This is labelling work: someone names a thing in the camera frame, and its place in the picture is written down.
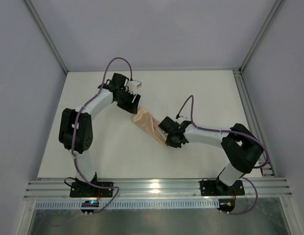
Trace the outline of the peach satin cloth napkin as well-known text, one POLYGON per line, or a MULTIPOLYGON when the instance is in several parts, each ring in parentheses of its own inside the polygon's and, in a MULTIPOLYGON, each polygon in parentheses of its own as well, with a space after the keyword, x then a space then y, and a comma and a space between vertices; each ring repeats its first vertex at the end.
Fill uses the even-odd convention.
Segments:
POLYGON ((132 122, 163 146, 167 145, 165 143, 166 140, 164 140, 158 132, 158 130, 160 130, 158 127, 160 122, 155 119, 152 113, 150 113, 148 110, 138 108, 137 114, 132 115, 132 122))

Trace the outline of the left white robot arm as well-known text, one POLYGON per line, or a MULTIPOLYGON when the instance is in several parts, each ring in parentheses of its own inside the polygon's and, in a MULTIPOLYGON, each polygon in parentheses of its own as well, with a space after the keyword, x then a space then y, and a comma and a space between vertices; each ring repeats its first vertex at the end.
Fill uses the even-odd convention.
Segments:
POLYGON ((112 197, 116 186, 113 182, 99 182, 92 165, 89 149, 93 143, 93 119, 112 103, 130 114, 136 114, 141 98, 137 90, 141 85, 141 81, 114 73, 83 105, 63 110, 58 139, 70 151, 76 169, 76 177, 70 184, 71 198, 112 197))

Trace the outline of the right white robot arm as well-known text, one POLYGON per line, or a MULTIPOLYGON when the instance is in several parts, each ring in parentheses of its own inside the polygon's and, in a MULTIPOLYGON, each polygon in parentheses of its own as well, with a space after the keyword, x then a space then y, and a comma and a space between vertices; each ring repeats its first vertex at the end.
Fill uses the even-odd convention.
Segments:
POLYGON ((186 143, 204 143, 224 150, 229 164, 214 182, 214 188, 220 195, 231 194, 236 181, 251 173, 263 153, 261 144, 240 123, 226 130, 214 131, 212 128, 195 127, 188 120, 178 123, 165 117, 158 127, 164 132, 165 143, 170 147, 181 148, 186 143))

